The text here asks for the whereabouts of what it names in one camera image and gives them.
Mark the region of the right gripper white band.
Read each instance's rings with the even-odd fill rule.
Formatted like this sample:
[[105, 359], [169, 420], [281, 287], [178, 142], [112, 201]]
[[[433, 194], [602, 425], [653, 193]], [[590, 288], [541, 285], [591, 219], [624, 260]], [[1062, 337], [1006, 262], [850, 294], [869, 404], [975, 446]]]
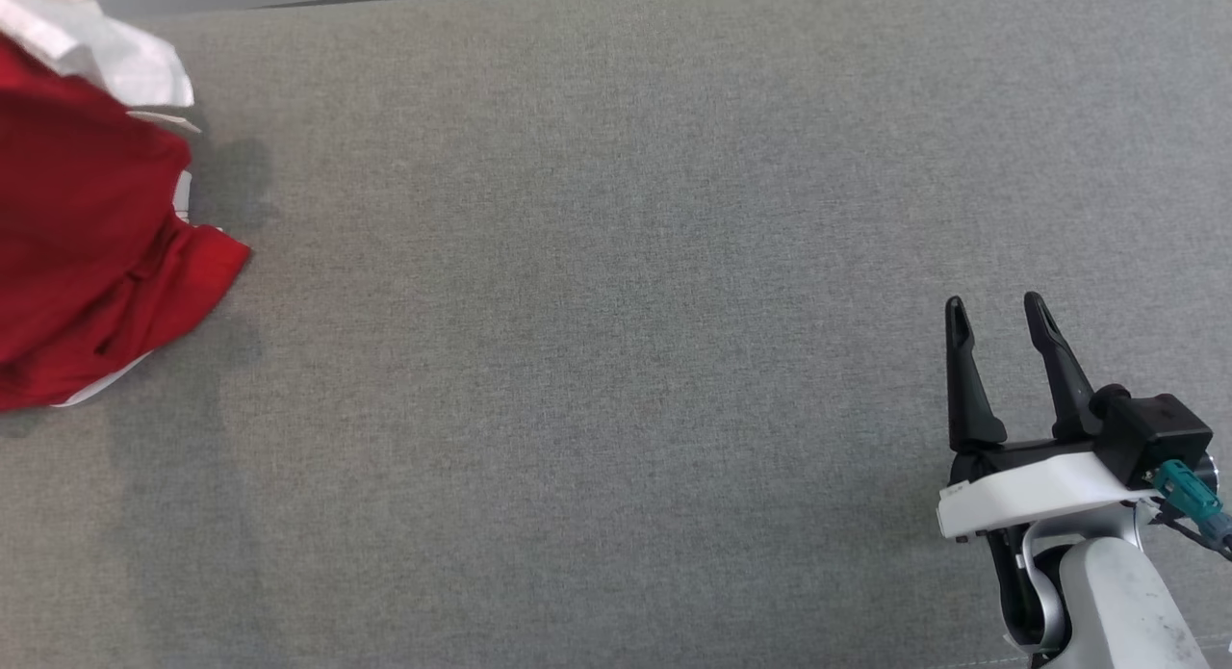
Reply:
[[[1042, 294], [1027, 292], [1024, 310], [1031, 344], [1044, 359], [1061, 444], [1095, 437], [1103, 420], [1092, 413], [1094, 389], [1056, 324]], [[975, 361], [975, 334], [963, 299], [946, 301], [949, 446], [956, 455], [950, 483], [938, 494], [938, 531], [945, 538], [1025, 526], [1026, 538], [1125, 538], [1140, 545], [1140, 520], [1159, 493], [1131, 489], [1090, 450], [1048, 455], [1026, 466], [995, 469], [988, 453], [1007, 442]]]

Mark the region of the red shorts white side stripes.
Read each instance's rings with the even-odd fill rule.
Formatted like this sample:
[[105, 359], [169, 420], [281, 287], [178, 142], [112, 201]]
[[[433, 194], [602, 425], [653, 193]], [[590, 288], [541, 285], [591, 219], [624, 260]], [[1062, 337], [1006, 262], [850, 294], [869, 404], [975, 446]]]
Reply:
[[0, 361], [0, 413], [71, 404], [188, 335], [221, 304], [249, 255], [213, 225], [168, 218], [136, 266], [48, 339]]

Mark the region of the red t-shirt white sleeves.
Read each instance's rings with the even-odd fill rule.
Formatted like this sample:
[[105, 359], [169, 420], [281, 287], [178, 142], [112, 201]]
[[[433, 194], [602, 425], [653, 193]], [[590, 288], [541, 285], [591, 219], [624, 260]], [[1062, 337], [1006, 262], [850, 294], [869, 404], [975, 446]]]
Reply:
[[0, 256], [127, 269], [193, 234], [188, 144], [140, 108], [188, 108], [166, 41], [99, 0], [0, 0]]

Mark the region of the grey fabric sofa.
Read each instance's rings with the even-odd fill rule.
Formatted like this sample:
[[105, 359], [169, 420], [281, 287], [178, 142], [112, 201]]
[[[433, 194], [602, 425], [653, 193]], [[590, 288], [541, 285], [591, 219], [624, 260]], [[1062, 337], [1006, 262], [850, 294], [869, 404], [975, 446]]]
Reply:
[[1232, 501], [1232, 0], [399, 0], [143, 18], [209, 318], [0, 415], [0, 669], [1007, 669], [938, 532], [942, 306]]

